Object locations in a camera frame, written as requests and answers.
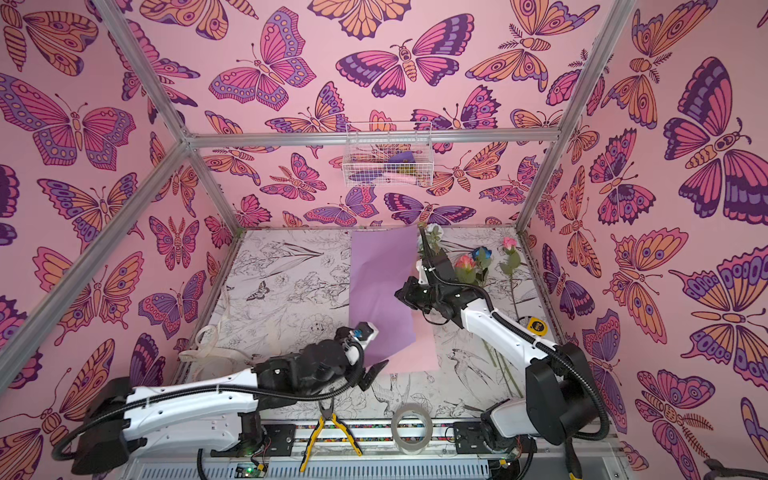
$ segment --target pliers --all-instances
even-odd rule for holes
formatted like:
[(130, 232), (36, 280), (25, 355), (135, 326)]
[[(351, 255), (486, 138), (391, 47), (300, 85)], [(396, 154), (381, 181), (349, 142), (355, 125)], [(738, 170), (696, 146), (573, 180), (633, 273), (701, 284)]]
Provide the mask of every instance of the pliers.
[(355, 449), (355, 452), (358, 456), (362, 457), (362, 451), (360, 450), (359, 445), (357, 445), (357, 441), (355, 440), (355, 437), (352, 435), (352, 433), (349, 431), (346, 425), (344, 425), (343, 422), (337, 419), (336, 413), (333, 412), (333, 399), (331, 399), (331, 406), (329, 408), (323, 407), (322, 402), (318, 402), (317, 405), (320, 407), (320, 420), (317, 422), (317, 427), (312, 431), (312, 435), (310, 436), (310, 442), (306, 444), (306, 450), (304, 451), (304, 456), (301, 459), (301, 468), (300, 472), (304, 473), (304, 470), (306, 470), (306, 464), (310, 461), (310, 454), (312, 454), (312, 447), (315, 446), (315, 441), (320, 436), (320, 433), (323, 431), (323, 428), (325, 427), (326, 422), (331, 421), (336, 426), (338, 430), (341, 430), (344, 432), (344, 435), (346, 435), (346, 439), (349, 442), (350, 445), (352, 445), (352, 448)]

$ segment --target white wire basket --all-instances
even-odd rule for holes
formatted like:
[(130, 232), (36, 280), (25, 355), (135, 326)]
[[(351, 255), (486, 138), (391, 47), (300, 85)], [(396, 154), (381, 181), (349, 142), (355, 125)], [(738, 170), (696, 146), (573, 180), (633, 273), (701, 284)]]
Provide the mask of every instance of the white wire basket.
[(373, 140), (370, 132), (381, 126), (377, 122), (347, 124), (341, 166), (345, 185), (431, 187), (435, 171), (432, 124), (390, 121), (385, 124), (386, 134)]

